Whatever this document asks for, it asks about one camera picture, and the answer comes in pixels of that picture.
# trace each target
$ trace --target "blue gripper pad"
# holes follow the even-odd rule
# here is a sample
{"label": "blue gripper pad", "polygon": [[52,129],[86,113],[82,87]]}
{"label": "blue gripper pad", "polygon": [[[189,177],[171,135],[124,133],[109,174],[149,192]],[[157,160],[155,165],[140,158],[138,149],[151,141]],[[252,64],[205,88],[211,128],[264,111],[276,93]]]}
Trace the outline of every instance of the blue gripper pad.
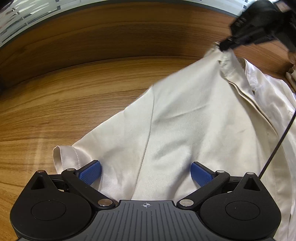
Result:
{"label": "blue gripper pad", "polygon": [[206,185],[215,177],[215,172],[211,171],[200,163],[196,164],[196,162],[191,164],[190,173],[192,179],[196,181],[201,187]]}
{"label": "blue gripper pad", "polygon": [[91,185],[101,175],[102,167],[99,161],[96,161],[79,174],[79,179],[84,181],[86,184]]}

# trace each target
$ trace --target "crosshair marking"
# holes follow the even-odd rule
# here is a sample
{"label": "crosshair marking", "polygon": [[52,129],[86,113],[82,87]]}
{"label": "crosshair marking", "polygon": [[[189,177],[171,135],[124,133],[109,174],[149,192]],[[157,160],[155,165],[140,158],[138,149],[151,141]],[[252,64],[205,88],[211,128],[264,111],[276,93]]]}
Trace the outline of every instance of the crosshair marking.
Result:
{"label": "crosshair marking", "polygon": [[148,207],[150,207],[150,206],[152,206],[152,205],[146,202],[146,203],[142,204],[141,206],[143,206],[143,207],[145,207],[145,208],[148,208]]}

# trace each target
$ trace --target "black cable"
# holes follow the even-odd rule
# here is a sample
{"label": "black cable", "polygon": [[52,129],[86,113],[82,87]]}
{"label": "black cable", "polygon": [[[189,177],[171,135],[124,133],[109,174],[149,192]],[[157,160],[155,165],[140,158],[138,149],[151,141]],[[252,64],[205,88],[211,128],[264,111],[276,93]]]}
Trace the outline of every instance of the black cable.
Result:
{"label": "black cable", "polygon": [[294,119],[295,119],[295,117],[296,117],[296,110],[295,110],[294,115],[292,116],[292,119],[290,120],[290,122],[289,122],[287,128],[285,129],[283,135],[282,135],[281,138],[279,139],[278,144],[276,145],[276,147],[275,147],[275,149],[273,150],[272,154],[271,154],[270,157],[268,158],[268,160],[267,160],[265,166],[264,166],[263,169],[261,170],[261,172],[260,172],[260,174],[259,174],[259,176],[258,176],[260,179],[261,179],[261,177],[263,176],[264,172],[266,171],[266,169],[267,169],[268,165],[270,164],[271,160],[272,160],[273,157],[275,156],[275,154],[276,154],[277,150],[279,149],[281,143],[283,142],[284,138],[286,137],[286,135],[287,135],[287,133],[288,133],[288,131],[289,131],[289,129],[290,129],[290,127],[291,127],[291,125],[292,125]]}

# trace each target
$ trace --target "white shirt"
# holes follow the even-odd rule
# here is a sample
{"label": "white shirt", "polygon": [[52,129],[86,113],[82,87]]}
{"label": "white shirt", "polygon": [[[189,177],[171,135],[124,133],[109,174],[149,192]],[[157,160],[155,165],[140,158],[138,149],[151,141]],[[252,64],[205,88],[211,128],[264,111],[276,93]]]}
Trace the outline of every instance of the white shirt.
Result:
{"label": "white shirt", "polygon": [[[99,160],[103,174],[94,187],[104,195],[174,202],[199,188],[189,171],[194,161],[232,176],[258,175],[296,101],[282,80],[243,64],[232,50],[212,48],[73,146],[56,147],[57,172]],[[296,240],[295,134],[293,124],[261,179],[282,214],[278,241]]]}

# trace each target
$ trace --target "wooden table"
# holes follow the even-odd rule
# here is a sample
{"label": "wooden table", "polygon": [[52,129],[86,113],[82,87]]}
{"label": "wooden table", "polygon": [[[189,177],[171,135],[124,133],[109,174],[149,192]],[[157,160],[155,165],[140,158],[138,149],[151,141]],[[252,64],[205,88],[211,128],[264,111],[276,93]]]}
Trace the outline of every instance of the wooden table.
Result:
{"label": "wooden table", "polygon": [[[232,20],[188,5],[112,4],[54,18],[0,49],[0,240],[16,240],[10,209],[36,170],[55,173],[56,145],[73,144],[201,58]],[[236,53],[276,77],[287,70],[277,42]]]}

